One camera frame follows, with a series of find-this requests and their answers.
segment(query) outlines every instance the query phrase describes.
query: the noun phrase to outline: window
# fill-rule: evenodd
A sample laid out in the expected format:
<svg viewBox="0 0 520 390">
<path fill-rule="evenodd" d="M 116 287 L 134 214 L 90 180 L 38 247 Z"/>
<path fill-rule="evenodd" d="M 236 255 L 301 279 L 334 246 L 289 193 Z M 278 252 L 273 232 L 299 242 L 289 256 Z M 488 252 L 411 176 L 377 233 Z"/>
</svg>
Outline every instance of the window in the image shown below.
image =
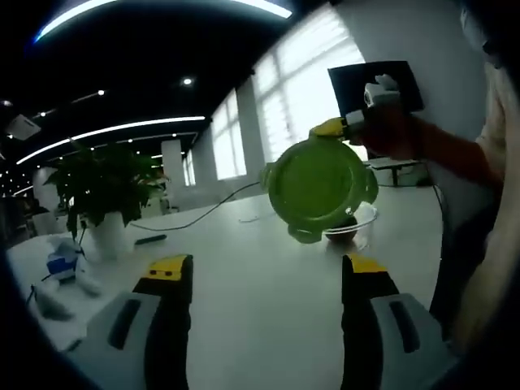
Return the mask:
<svg viewBox="0 0 520 390">
<path fill-rule="evenodd" d="M 340 116 L 327 69 L 364 63 L 340 17 L 326 5 L 297 25 L 255 69 L 254 89 L 266 161 Z M 366 150 L 351 146 L 362 159 Z"/>
<path fill-rule="evenodd" d="M 231 179 L 247 173 L 238 105 L 233 90 L 213 115 L 211 125 L 214 161 L 219 180 Z"/>
<path fill-rule="evenodd" d="M 188 152 L 188 155 L 182 160 L 182 167 L 184 170 L 184 183 L 187 187 L 195 185 L 195 171 L 193 169 L 193 155 L 192 151 Z"/>
</svg>

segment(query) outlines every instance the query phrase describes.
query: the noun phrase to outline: green plastic lid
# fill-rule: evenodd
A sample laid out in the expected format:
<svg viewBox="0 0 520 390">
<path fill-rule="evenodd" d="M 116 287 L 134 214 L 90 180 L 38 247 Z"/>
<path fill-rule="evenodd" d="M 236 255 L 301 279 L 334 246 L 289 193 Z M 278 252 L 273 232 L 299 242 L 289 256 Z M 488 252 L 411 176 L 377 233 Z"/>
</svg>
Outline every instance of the green plastic lid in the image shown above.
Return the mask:
<svg viewBox="0 0 520 390">
<path fill-rule="evenodd" d="M 347 145 L 312 137 L 267 164 L 262 183 L 276 214 L 300 242 L 321 240 L 323 230 L 345 221 L 362 201 L 377 196 L 373 172 Z"/>
</svg>

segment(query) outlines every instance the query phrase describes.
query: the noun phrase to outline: green leaves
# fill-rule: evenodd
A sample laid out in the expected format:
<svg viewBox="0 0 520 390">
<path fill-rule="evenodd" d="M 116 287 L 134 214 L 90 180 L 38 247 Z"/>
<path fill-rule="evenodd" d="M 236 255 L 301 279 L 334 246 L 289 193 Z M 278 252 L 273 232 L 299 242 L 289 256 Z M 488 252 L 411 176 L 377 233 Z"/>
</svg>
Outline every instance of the green leaves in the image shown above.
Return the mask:
<svg viewBox="0 0 520 390">
<path fill-rule="evenodd" d="M 77 235 L 78 216 L 98 226 L 105 215 L 119 211 L 125 226 L 141 217 L 141 207 L 160 189 L 161 171 L 154 160 L 120 145 L 91 151 L 74 143 L 77 153 L 56 164 L 46 184 L 55 184 L 68 213 L 67 227 Z"/>
</svg>

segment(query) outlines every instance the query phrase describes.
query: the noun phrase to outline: white wall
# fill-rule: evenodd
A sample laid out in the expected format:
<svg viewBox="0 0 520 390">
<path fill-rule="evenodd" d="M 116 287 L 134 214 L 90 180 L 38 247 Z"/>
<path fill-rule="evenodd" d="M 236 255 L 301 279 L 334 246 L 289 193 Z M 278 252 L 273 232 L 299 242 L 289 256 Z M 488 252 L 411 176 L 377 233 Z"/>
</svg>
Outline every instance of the white wall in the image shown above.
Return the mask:
<svg viewBox="0 0 520 390">
<path fill-rule="evenodd" d="M 449 0 L 360 0 L 336 7 L 367 62 L 406 60 L 426 110 L 421 116 L 447 132 L 474 140 L 485 117 L 483 62 L 462 34 Z M 439 168 L 453 226 L 491 199 L 491 193 Z"/>
<path fill-rule="evenodd" d="M 180 154 L 180 141 L 161 142 L 162 164 L 164 174 L 168 177 L 167 194 L 175 199 L 179 189 L 184 187 L 184 171 Z"/>
<path fill-rule="evenodd" d="M 59 204 L 58 190 L 54 184 L 45 184 L 49 176 L 55 171 L 54 168 L 41 168 L 32 176 L 32 191 L 34 197 L 40 202 L 40 206 L 47 210 L 56 210 Z"/>
<path fill-rule="evenodd" d="M 232 179 L 217 179 L 213 140 L 211 130 L 208 128 L 200 135 L 192 149 L 193 170 L 197 184 L 184 189 L 183 197 L 186 198 L 186 201 L 182 202 L 185 204 L 184 209 L 186 206 L 202 207 L 222 201 L 237 189 L 259 180 L 260 171 L 265 167 L 265 160 L 251 80 L 247 80 L 237 89 L 236 100 L 247 174 Z M 255 186 L 241 191 L 233 199 L 252 197 L 261 193 L 263 192 L 260 186 Z"/>
<path fill-rule="evenodd" d="M 258 173 L 266 166 L 266 161 L 262 150 L 260 123 L 251 78 L 236 90 L 236 100 L 247 176 L 253 181 L 258 181 L 255 178 L 258 178 Z"/>
</svg>

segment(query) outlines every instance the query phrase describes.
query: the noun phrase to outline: black ceiling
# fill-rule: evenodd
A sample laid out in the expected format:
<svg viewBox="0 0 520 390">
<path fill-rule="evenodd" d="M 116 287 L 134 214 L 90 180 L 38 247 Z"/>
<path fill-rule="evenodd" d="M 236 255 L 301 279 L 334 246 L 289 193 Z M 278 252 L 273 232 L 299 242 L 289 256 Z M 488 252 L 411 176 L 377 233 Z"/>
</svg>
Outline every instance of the black ceiling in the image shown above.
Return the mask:
<svg viewBox="0 0 520 390">
<path fill-rule="evenodd" d="M 49 150 L 18 167 L 15 162 L 43 146 L 82 132 L 141 120 L 204 115 L 210 118 L 232 88 L 280 37 L 325 0 L 271 0 L 293 12 L 283 19 L 230 0 L 119 0 L 86 12 L 33 43 L 38 31 L 60 14 L 61 2 L 10 0 L 3 12 L 2 129 L 17 114 L 41 126 L 26 141 L 0 135 L 6 169 L 30 170 L 70 151 Z M 183 77 L 192 86 L 180 84 Z M 78 98 L 106 91 L 71 104 Z M 45 118 L 41 111 L 50 111 Z M 132 137 L 201 132 L 206 122 L 147 126 L 85 138 L 88 146 Z M 193 136 L 180 136 L 187 150 Z M 150 153 L 160 138 L 128 144 Z"/>
</svg>

